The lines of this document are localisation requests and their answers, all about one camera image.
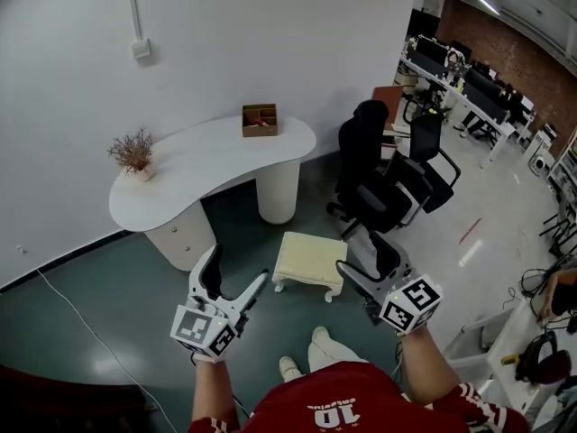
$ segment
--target white curved desk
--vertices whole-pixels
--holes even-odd
[[[154,144],[149,181],[116,178],[110,215],[126,230],[144,232],[174,267],[191,271],[216,242],[200,199],[253,173],[261,217],[286,223],[295,214],[300,159],[315,145],[313,131],[294,117],[281,119],[278,136],[259,138],[243,138],[239,115],[191,126]]]

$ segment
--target black chair back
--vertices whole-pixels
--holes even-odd
[[[360,103],[339,131],[343,168],[336,192],[354,189],[380,164],[380,142],[389,109],[377,99]]]
[[[423,114],[411,121],[409,158],[417,163],[433,159],[441,147],[441,114]]]

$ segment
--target red shirt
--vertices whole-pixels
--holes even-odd
[[[468,383],[422,407],[410,402],[383,371],[367,363],[338,363],[283,383],[265,397],[244,433],[527,432],[515,410],[481,401]],[[201,419],[189,433],[226,432]]]

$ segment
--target red sleeve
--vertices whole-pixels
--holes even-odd
[[[226,429],[226,422],[204,417],[192,422],[188,427],[188,433],[228,433],[228,430]]]
[[[437,412],[459,415],[470,428],[494,425],[503,433],[529,431],[527,421],[519,412],[483,402],[470,383],[461,383],[452,392],[426,407]]]

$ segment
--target dried plant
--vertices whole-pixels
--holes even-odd
[[[144,169],[152,160],[152,135],[145,127],[136,134],[126,134],[115,138],[108,148],[108,157],[114,157],[126,173],[136,173]]]

